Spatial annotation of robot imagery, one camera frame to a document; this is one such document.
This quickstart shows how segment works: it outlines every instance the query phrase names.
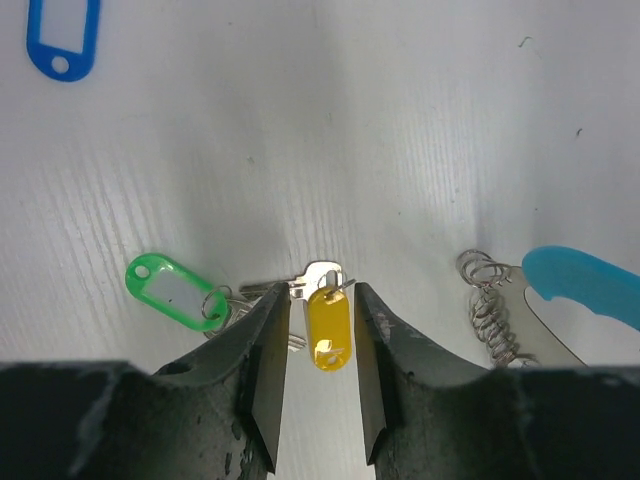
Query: key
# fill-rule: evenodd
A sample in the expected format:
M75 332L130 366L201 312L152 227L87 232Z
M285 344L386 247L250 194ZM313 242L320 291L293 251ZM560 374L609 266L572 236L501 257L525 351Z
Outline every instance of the key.
M242 320L242 318L251 311L254 304L251 302L245 302L242 300L236 300L235 298L227 298L227 304L229 305L229 315L227 316L225 322L218 328L214 330L209 330L204 332L204 336L211 339L219 334L221 334L225 329L229 328L236 322ZM298 335L294 335L293 333L289 333L289 351L297 352L302 350L307 346L307 341L299 337Z
M313 292L329 284L327 274L335 272L336 285L341 285L345 281L345 274L342 266L336 262L311 262L307 265L304 274L293 280L283 280L289 284L291 299L308 300ZM257 283L255 285L245 285L240 287L240 294L250 302L259 299L277 282Z
M314 365L325 372L344 367L351 358L349 299L344 291L328 286L305 302L309 353Z

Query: key head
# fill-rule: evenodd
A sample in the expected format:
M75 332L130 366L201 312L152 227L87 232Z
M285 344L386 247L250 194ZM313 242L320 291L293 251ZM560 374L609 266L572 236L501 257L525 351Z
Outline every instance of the key head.
M351 358L349 300L344 292L314 292L307 305L307 343L314 365L325 372L344 367Z
M327 275L330 272L336 274L336 285L342 285L346 280L344 270L336 262L311 262L307 265L304 274L296 278L295 286L291 286L292 298L301 298L309 301L311 296L320 288L329 286Z

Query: silver key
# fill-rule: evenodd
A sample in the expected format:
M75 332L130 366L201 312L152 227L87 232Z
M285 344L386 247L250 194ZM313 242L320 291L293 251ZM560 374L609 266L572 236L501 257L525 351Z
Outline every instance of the silver key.
M229 315L227 316L226 321L217 329L204 332L205 337L211 339L221 334L225 329L242 320L242 318L251 311L254 305L251 302L244 302L242 300L236 300L234 298L227 298L227 303L229 304ZM297 352L299 350L302 350L303 348L306 348L306 346L307 341L304 338L299 337L298 335L294 335L293 333L289 333L290 351Z
M346 280L346 275L342 266L336 262L311 262L307 265L304 274L293 280L282 280L289 284L289 293L292 299L309 300L309 297L319 288L326 287L329 284L327 275L335 272L336 285L342 285ZM266 282L257 283L255 285L245 285L240 287L240 294L249 301L254 301L262 297L271 289L273 285L278 283Z

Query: key ring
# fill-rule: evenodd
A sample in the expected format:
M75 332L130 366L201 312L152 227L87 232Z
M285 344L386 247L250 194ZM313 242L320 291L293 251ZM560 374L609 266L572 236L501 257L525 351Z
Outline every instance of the key ring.
M215 330L208 330L206 332L203 332L204 336L208 339L212 339L213 337L217 337L218 335L220 335L228 327L244 317L244 315L253 308L251 302L245 302L234 298L227 298L227 305L229 305L229 315L227 315L225 321L222 322L222 325L220 325Z
M331 290L329 290L324 298L326 300L330 299L331 297L333 297L336 293L338 293L339 291L345 290L347 288L349 288L351 285L353 285L354 283L356 283L356 279L352 278L351 280L347 280L346 282L344 282L342 285L337 285L335 287L333 287Z
M202 316L205 319L217 320L218 318L220 318L220 315L217 313L214 313L211 316L207 315L207 303L209 302L211 297L213 297L216 293L218 293L222 289L227 289L227 291L229 292L229 297L233 296L233 290L231 290L231 287L229 285L220 285L219 287L216 287L213 290L211 290L209 293L207 293L207 296L204 297L204 300L202 301L202 307L200 307L200 312L202 313Z

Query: yellow key tag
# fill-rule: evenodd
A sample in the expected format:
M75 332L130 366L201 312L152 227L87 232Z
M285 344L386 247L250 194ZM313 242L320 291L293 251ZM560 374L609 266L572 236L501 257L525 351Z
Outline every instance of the yellow key tag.
M341 369L351 358L349 299L340 290L330 293L333 289L324 287L314 292L306 312L311 359L327 372Z

